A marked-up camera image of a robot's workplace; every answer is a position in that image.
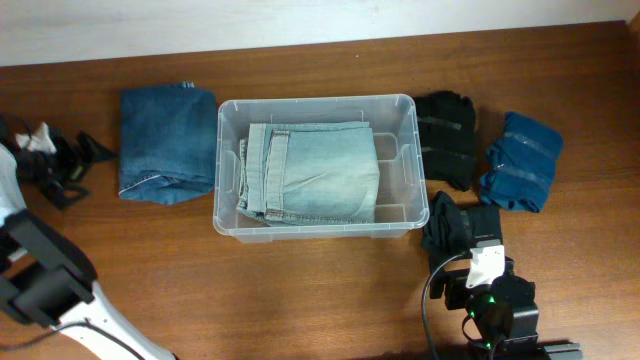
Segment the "light blue jeans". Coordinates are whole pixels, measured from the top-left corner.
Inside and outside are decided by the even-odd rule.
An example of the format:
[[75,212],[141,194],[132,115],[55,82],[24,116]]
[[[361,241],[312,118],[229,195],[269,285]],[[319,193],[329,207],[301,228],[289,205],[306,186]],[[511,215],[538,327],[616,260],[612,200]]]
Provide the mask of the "light blue jeans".
[[241,214],[270,226],[375,220],[380,169],[367,122],[254,123],[239,147]]

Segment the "dark blue jeans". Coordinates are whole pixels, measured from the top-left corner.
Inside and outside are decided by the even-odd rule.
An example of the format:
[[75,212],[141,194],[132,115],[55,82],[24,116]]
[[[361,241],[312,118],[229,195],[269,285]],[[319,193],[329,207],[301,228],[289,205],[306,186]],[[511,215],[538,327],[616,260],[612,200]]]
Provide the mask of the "dark blue jeans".
[[213,93],[191,82],[124,90],[120,113],[121,199],[174,205],[213,190]]

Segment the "clear plastic storage container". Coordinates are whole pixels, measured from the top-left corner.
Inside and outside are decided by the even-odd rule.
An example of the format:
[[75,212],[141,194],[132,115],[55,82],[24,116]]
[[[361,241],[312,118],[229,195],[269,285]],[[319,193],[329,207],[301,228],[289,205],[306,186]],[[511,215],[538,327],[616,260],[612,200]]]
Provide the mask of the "clear plastic storage container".
[[[367,122],[374,136],[380,185],[375,221],[362,225],[269,226],[236,210],[241,179],[239,142],[252,123]],[[243,243],[313,238],[397,238],[429,219],[418,119],[405,94],[228,100],[217,125],[215,230]]]

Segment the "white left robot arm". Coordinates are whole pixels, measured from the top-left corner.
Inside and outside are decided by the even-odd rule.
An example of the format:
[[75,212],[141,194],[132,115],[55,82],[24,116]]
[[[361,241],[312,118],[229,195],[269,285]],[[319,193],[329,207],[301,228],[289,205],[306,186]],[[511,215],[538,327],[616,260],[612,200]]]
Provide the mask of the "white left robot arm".
[[87,196],[80,181],[115,153],[85,132],[75,142],[41,124],[22,134],[1,125],[1,310],[14,321],[38,324],[45,333],[10,352],[56,334],[78,342],[101,359],[172,359],[108,300],[89,258],[33,214],[20,186],[35,185],[59,210]]

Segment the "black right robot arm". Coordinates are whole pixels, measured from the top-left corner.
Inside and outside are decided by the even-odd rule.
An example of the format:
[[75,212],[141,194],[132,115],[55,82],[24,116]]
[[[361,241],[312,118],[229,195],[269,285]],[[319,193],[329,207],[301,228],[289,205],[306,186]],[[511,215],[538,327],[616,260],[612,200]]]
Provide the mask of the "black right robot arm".
[[[569,341],[541,343],[537,332],[539,308],[536,286],[514,273],[514,261],[506,259],[504,273],[490,285],[465,286],[467,270],[447,271],[455,257],[431,257],[429,278],[422,292],[421,313],[429,359],[582,360],[581,345]],[[445,300],[449,311],[463,310],[463,346],[439,351],[429,328],[427,301]]]

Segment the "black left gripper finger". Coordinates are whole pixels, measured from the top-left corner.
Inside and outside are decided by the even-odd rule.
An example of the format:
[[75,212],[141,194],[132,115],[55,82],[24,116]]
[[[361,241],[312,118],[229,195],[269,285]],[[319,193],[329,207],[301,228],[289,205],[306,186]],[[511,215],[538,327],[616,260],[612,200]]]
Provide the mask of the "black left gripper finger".
[[54,180],[44,182],[39,187],[39,190],[58,210],[66,210],[90,194],[88,190],[81,186],[63,185]]
[[116,154],[98,143],[92,136],[80,131],[76,136],[76,161],[82,164],[94,164],[116,159]]

